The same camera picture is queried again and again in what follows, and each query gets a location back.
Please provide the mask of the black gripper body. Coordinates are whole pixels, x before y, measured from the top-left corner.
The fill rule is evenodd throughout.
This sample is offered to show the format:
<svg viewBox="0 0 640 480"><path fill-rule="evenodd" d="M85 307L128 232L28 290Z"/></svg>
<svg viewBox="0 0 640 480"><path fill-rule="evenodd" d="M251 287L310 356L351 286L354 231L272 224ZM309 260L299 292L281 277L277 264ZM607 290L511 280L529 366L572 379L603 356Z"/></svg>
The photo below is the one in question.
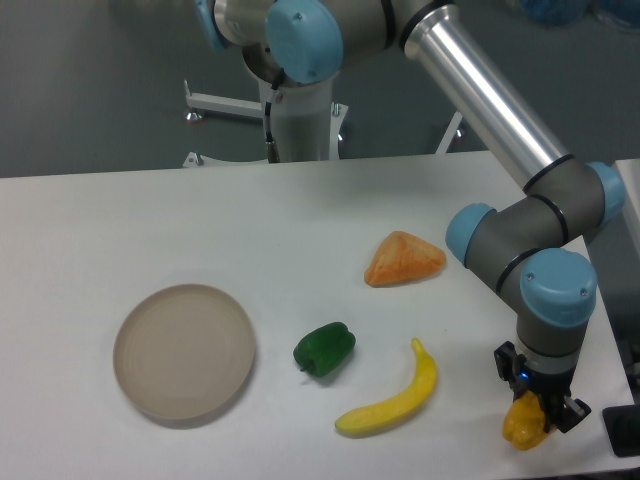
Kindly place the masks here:
<svg viewBox="0 0 640 480"><path fill-rule="evenodd" d="M542 399L544 406L560 406L571 397L571 383L576 370L576 352L564 356L545 356L525 345L514 346L510 388L513 401L526 392Z"/></svg>

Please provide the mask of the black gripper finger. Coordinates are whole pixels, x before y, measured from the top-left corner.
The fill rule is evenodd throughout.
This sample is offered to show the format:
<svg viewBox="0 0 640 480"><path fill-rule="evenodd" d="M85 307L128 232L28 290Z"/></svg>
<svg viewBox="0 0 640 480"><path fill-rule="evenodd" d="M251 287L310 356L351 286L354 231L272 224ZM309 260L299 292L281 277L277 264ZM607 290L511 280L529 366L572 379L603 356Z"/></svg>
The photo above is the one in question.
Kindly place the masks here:
<svg viewBox="0 0 640 480"><path fill-rule="evenodd" d="M542 411L545 415L544 431L567 433L591 414L591 407L581 399L567 395L542 396Z"/></svg>
<svg viewBox="0 0 640 480"><path fill-rule="evenodd" d="M518 400L524 394L524 356L506 341L494 351L494 360L499 378L509 385L513 399Z"/></svg>

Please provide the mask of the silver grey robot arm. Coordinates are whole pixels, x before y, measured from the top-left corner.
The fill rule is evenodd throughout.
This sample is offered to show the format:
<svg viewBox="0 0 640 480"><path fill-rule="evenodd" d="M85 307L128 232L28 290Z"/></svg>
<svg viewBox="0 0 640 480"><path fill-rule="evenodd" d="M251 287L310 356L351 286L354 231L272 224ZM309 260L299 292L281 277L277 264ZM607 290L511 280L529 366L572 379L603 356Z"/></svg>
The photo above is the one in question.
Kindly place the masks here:
<svg viewBox="0 0 640 480"><path fill-rule="evenodd" d="M591 263L566 245L617 215L626 189L602 163L582 164L500 75L451 1L199 1L208 43L241 48L261 83L272 163L330 156L330 103L311 95L345 67L398 46L420 63L522 189L498 211L462 209L450 251L517 315L517 339L494 353L516 396L532 394L545 428L567 432L590 412L570 386L596 303Z"/></svg>

